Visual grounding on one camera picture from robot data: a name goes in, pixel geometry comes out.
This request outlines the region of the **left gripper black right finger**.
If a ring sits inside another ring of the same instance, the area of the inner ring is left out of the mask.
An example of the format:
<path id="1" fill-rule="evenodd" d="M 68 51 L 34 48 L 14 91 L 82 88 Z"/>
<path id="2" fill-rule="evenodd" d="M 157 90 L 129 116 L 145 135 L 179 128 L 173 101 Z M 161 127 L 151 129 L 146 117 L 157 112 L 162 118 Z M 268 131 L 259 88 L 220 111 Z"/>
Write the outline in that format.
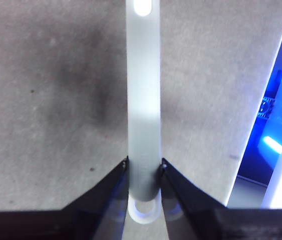
<path id="1" fill-rule="evenodd" d="M 282 240 L 282 209 L 227 208 L 168 160 L 161 164 L 161 198 L 171 240 Z"/>

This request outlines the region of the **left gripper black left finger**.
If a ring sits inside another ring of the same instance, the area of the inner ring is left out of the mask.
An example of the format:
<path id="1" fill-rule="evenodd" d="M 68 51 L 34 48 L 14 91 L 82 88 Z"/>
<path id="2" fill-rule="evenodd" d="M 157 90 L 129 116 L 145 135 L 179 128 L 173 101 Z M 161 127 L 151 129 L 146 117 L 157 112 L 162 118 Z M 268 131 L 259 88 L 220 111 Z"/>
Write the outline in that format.
<path id="1" fill-rule="evenodd" d="M 0 211 L 0 240 L 120 240 L 128 203 L 129 160 L 62 209 Z"/>

